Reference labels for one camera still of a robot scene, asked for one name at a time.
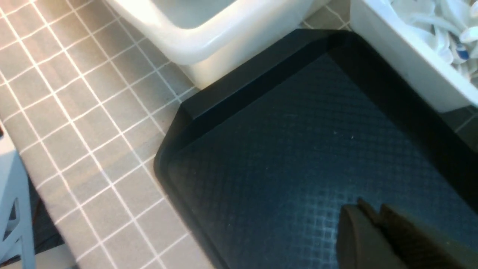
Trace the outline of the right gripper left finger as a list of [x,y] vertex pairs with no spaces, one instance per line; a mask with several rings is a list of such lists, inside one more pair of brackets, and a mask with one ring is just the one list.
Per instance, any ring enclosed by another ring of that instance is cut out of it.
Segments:
[[364,199],[340,208],[336,260],[340,269],[406,269],[384,232],[384,221]]

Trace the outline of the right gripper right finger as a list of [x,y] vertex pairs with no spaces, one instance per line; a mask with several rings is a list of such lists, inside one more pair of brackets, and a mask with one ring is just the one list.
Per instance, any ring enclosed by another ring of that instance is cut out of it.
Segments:
[[477,251],[389,204],[379,210],[381,229],[409,269],[476,269]]

